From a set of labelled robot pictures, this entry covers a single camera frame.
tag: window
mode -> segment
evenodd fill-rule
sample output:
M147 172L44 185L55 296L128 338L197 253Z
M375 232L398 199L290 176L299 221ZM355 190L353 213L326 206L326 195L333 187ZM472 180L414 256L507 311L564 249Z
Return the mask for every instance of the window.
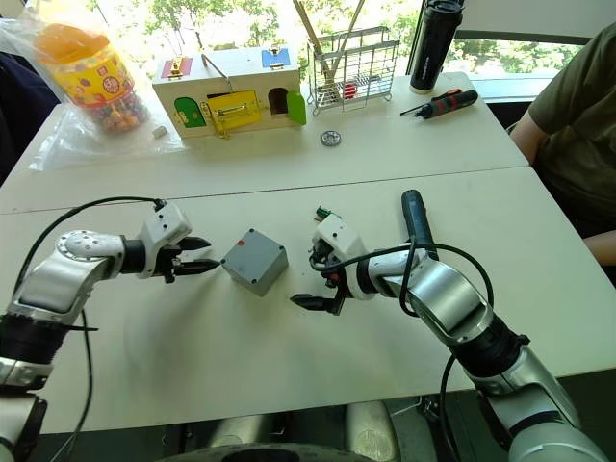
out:
M291 0L87 0L114 31L121 49L150 77L159 60L219 50L289 43L302 46L307 34ZM303 0L317 35L345 31L357 0ZM355 28L388 26L401 41L396 74L410 54L421 0L365 2ZM300 51L306 64L306 51Z
M486 77L512 73L553 76L581 48L581 45L562 43L456 38L444 71L458 70Z

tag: screwdriver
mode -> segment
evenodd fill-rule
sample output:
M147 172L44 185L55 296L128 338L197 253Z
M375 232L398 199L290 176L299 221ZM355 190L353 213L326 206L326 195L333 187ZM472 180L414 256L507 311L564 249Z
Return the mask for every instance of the screwdriver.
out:
M404 111L400 115L416 111L413 116L423 118L433 118L442 114L457 111L461 108L471 106L476 102L478 96L475 90L462 91L460 89L450 90L440 96L432 98L429 103L418 106L417 108Z

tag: person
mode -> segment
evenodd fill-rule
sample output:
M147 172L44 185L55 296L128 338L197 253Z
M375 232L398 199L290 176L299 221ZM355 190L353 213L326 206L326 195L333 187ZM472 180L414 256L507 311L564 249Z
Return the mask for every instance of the person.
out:
M616 23L554 77L511 138L616 286Z

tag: black water bottle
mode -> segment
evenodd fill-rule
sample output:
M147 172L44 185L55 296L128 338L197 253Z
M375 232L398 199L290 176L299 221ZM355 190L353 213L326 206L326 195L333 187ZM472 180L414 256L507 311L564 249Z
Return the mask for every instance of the black water bottle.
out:
M462 22L462 6L455 0L430 0L423 20L411 66L411 90L428 93L434 88L453 40Z

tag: gray plastic box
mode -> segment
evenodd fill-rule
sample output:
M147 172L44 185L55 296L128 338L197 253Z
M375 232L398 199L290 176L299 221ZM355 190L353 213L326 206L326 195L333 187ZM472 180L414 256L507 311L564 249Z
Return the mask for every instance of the gray plastic box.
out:
M250 229L221 260L231 277L258 296L289 265L287 250L259 231Z

